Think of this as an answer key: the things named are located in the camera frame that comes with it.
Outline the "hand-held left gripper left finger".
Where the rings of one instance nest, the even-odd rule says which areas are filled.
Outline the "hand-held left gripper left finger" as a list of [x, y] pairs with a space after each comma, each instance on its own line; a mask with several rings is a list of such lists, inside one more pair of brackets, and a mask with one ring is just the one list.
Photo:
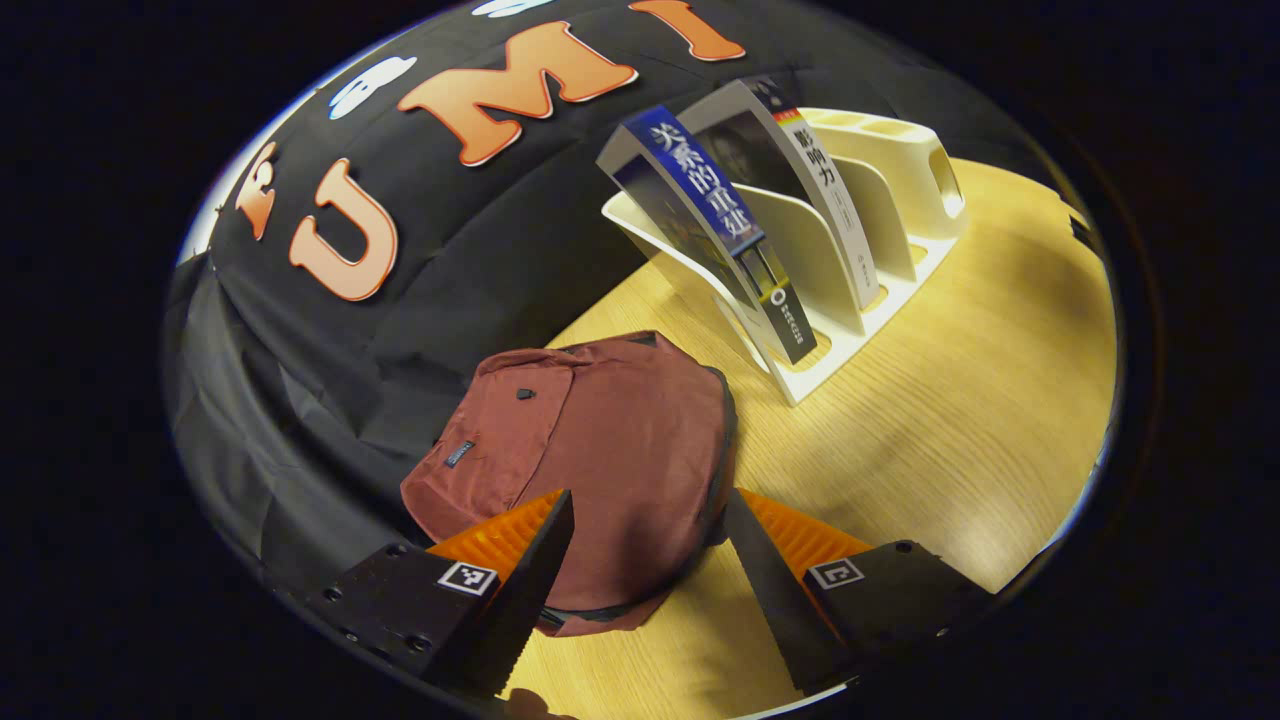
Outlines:
[[387, 544], [305, 605], [402, 675], [493, 697], [541, 616], [573, 529], [572, 495], [557, 489], [429, 548]]

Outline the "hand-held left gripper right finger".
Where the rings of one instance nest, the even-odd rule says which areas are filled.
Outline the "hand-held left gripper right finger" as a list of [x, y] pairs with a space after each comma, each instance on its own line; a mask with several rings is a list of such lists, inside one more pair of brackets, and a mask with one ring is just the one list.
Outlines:
[[913, 539], [872, 546], [736, 489], [724, 523], [794, 687], [815, 694], [973, 626], [995, 594]]

